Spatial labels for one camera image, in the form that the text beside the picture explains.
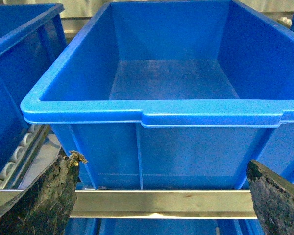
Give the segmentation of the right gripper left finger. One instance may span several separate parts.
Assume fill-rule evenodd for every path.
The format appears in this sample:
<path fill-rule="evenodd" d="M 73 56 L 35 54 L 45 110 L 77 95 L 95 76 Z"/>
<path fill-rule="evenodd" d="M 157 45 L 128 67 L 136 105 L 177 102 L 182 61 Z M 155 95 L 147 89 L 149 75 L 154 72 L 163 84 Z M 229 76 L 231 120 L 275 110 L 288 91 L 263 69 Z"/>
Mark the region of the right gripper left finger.
<path fill-rule="evenodd" d="M 79 164 L 71 151 L 57 158 L 19 195 L 0 206 L 0 235 L 62 235 L 77 199 Z"/>

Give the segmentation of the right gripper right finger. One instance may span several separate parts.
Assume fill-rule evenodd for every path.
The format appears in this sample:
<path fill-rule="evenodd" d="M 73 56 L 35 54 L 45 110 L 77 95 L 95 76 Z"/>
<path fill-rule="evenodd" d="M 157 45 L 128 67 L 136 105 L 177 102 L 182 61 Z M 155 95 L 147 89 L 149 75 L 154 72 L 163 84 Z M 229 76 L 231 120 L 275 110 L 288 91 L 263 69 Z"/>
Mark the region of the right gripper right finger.
<path fill-rule="evenodd" d="M 266 235 L 294 235 L 294 184 L 257 160 L 246 170 L 253 208 Z"/>

